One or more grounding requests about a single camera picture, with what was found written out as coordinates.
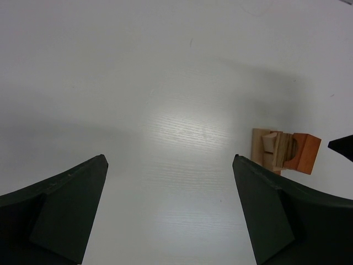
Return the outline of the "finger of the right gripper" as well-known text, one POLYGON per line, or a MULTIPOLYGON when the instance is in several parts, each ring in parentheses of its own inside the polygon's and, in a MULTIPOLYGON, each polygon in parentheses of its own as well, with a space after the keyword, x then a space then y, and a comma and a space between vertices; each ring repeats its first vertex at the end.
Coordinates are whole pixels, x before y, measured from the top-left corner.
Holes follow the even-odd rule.
POLYGON ((353 135, 330 141, 328 148, 353 161, 353 135))

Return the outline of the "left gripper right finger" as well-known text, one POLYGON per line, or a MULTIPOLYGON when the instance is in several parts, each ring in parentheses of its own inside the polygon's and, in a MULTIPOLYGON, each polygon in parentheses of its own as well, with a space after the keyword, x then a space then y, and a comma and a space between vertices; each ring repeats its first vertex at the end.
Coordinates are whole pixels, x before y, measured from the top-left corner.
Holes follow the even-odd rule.
POLYGON ((352 200, 240 155, 233 172, 257 264, 352 264, 352 200))

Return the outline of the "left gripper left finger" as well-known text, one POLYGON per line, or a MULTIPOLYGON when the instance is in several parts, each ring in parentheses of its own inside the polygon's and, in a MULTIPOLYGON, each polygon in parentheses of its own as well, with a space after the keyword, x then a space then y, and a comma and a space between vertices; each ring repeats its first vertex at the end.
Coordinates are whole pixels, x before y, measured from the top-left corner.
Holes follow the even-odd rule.
POLYGON ((109 164, 97 155, 1 196, 1 264, 82 264, 109 164))

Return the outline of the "reddish arch wood block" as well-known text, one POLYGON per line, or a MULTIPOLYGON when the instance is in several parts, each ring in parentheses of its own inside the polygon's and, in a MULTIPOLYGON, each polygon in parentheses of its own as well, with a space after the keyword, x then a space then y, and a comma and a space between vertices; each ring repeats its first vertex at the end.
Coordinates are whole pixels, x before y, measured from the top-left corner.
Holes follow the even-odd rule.
POLYGON ((284 168, 311 175, 321 144, 321 139, 311 134, 294 133, 295 155, 284 162, 284 168))

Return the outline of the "striped zebrawood block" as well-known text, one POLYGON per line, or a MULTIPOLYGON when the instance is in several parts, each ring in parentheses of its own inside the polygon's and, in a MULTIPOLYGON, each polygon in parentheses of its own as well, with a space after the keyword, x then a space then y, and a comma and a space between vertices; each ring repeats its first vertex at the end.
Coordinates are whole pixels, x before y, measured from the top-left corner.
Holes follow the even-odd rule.
POLYGON ((297 144, 293 134, 282 132, 277 133, 272 165, 278 168, 284 168, 285 162, 293 159, 296 152, 297 144))

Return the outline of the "light wood cube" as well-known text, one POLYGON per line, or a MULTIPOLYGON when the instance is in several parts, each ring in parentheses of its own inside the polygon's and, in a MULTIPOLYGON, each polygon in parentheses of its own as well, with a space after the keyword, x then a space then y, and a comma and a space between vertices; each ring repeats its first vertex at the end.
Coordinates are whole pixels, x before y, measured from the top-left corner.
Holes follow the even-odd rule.
POLYGON ((276 132, 272 132, 270 134, 262 136, 263 148, 265 152, 274 153, 276 138, 277 138, 276 132))

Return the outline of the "light long wood block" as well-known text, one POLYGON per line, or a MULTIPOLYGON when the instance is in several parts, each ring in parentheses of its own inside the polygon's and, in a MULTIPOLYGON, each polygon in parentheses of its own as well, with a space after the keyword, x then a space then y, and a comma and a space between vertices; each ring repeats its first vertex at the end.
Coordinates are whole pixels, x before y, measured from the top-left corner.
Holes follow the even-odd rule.
POLYGON ((272 171, 278 175, 281 174, 282 168, 278 168, 272 165, 274 155, 273 153, 267 153, 263 148, 262 136, 270 133, 279 133, 278 131, 271 131, 269 129, 258 129, 254 128, 252 131, 252 150, 251 160, 258 165, 272 171))

